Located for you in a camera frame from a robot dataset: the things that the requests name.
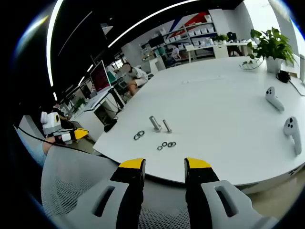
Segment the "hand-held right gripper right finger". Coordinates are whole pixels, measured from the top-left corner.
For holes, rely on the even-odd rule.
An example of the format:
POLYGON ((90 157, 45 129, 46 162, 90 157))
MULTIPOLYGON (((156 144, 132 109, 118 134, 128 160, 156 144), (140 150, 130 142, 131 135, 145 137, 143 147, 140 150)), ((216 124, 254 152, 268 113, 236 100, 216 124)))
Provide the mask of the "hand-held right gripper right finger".
POLYGON ((220 180, 204 160, 187 157, 185 200, 193 229, 272 229, 278 220, 254 210, 251 199, 220 180))

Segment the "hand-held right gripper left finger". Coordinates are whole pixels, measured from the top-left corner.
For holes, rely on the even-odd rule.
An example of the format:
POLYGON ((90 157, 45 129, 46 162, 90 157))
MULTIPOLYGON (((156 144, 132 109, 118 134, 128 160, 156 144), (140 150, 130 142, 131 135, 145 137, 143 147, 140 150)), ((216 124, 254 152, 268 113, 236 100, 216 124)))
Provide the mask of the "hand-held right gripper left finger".
POLYGON ((77 199, 67 215, 55 217, 59 229, 136 229, 143 203, 145 159, 121 163, 77 199))

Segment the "person's left hand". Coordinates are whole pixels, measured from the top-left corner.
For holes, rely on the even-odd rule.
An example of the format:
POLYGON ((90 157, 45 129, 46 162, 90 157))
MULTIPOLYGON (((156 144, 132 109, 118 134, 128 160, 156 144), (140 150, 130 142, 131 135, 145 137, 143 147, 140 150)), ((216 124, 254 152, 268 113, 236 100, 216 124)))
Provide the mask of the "person's left hand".
POLYGON ((49 137, 42 143, 42 149, 45 155, 48 154, 49 149, 52 147, 53 143, 55 143, 54 137, 49 137))

